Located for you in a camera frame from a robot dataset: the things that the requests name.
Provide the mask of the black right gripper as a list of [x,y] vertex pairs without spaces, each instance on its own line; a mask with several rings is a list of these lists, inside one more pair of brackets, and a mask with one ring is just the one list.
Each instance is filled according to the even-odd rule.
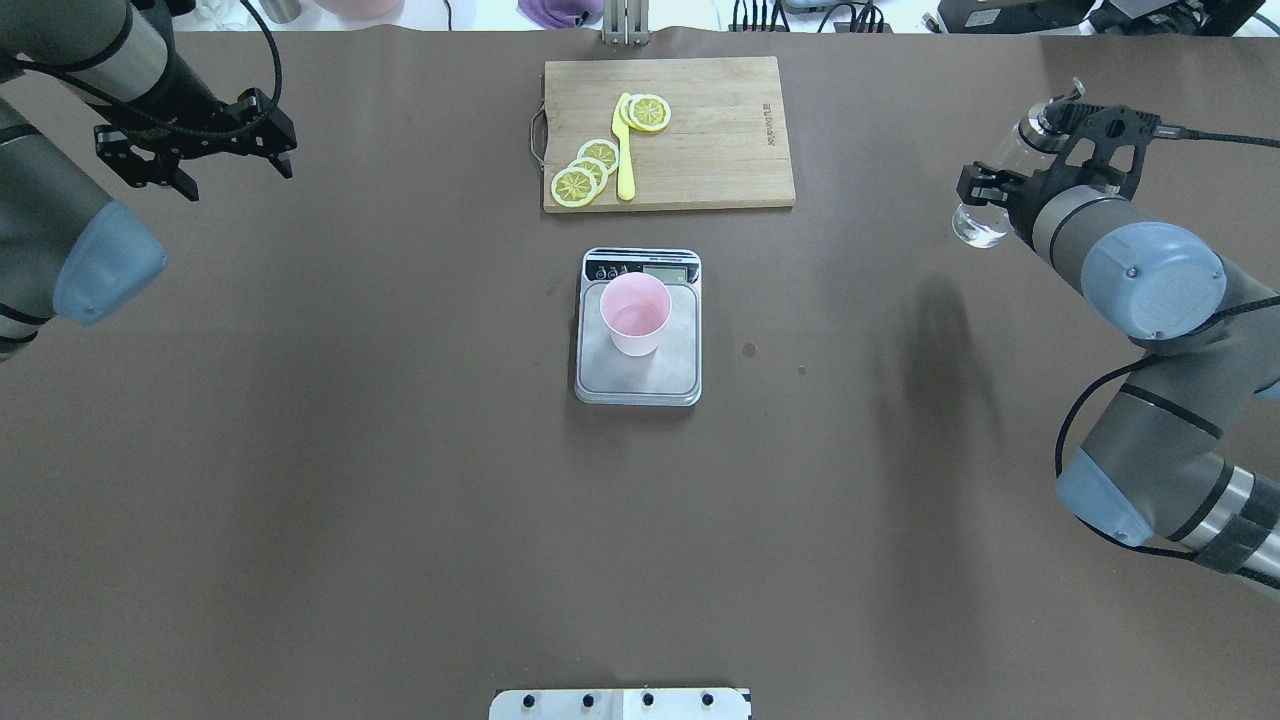
[[1007,211],[1018,238],[1033,245],[1036,219],[1044,206],[1066,190],[1083,184],[1083,167],[1055,163],[1030,176],[1018,170],[995,168],[983,161],[963,167],[956,184],[961,208],[995,205]]

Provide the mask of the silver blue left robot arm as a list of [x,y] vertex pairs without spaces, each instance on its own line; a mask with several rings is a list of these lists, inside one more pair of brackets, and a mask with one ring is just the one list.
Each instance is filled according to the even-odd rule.
[[[5,1],[3,78],[63,76],[118,129],[166,120],[211,131],[220,104],[177,53],[187,1]],[[122,202],[12,104],[3,104],[3,357],[64,316],[91,325],[143,291],[166,254]]]

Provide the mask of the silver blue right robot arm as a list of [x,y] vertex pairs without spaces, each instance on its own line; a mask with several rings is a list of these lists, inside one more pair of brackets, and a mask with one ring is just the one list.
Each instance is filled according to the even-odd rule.
[[1076,450],[1056,452],[1059,502],[1115,547],[1276,597],[1277,482],[1215,450],[1252,401],[1277,397],[1277,291],[1088,184],[1041,197],[1037,178],[974,163],[957,195],[1005,209],[1018,237],[1143,351],[1082,392],[1120,384]]

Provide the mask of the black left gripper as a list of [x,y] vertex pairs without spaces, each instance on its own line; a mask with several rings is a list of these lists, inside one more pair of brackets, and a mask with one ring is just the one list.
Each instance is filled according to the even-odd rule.
[[136,97],[116,87],[99,92],[93,106],[108,123],[96,128],[96,151],[134,187],[159,184],[197,201],[198,186],[182,160],[251,154],[251,91],[236,102],[219,100],[174,50]]

